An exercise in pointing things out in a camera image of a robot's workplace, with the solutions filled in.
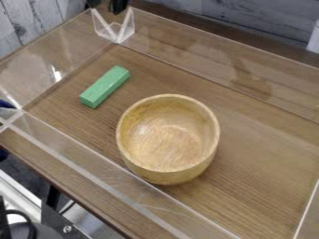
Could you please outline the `clear acrylic front wall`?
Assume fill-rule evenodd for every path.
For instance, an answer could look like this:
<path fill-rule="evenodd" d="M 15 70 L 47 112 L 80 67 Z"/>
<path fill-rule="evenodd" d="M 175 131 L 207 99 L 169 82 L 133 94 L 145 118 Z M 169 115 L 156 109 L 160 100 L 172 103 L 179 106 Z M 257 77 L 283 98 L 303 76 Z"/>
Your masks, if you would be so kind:
<path fill-rule="evenodd" d="M 0 145 L 132 239 L 240 239 L 28 112 L 0 107 Z"/>

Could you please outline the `black metal mount plate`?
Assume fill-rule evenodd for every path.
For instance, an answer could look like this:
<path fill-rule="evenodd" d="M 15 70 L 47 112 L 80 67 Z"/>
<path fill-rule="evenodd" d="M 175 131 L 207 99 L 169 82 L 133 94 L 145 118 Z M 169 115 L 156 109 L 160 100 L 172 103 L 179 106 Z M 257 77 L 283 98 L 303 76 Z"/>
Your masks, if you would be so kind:
<path fill-rule="evenodd" d="M 47 204 L 41 205 L 41 223 L 56 231 L 63 239 L 92 239 Z"/>

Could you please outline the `green rectangular block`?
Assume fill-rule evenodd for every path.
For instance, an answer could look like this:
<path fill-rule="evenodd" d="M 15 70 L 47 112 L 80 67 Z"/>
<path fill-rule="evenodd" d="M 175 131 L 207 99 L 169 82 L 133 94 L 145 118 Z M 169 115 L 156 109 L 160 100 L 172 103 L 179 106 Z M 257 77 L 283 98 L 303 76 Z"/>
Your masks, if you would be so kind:
<path fill-rule="evenodd" d="M 80 102 L 96 108 L 131 77 L 129 71 L 115 65 L 80 94 Z"/>

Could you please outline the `brown wooden bowl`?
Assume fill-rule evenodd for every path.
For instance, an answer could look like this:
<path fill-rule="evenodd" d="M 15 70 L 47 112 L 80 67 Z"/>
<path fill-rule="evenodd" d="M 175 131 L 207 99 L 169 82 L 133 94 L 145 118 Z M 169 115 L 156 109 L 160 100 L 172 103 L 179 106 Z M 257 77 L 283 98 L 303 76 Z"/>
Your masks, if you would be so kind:
<path fill-rule="evenodd" d="M 216 156 L 220 126 L 212 109 L 195 98 L 159 94 L 121 114 L 116 143 L 129 170 L 157 185 L 196 178 Z"/>

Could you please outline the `clear acrylic corner bracket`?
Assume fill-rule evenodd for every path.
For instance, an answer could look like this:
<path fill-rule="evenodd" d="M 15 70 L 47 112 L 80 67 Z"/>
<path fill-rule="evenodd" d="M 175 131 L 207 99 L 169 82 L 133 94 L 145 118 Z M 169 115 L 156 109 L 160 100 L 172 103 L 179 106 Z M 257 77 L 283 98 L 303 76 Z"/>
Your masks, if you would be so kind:
<path fill-rule="evenodd" d="M 93 29 L 101 38 L 112 43 L 121 44 L 135 34 L 135 14 L 133 9 L 128 8 L 123 23 L 108 23 L 96 8 L 91 9 Z"/>

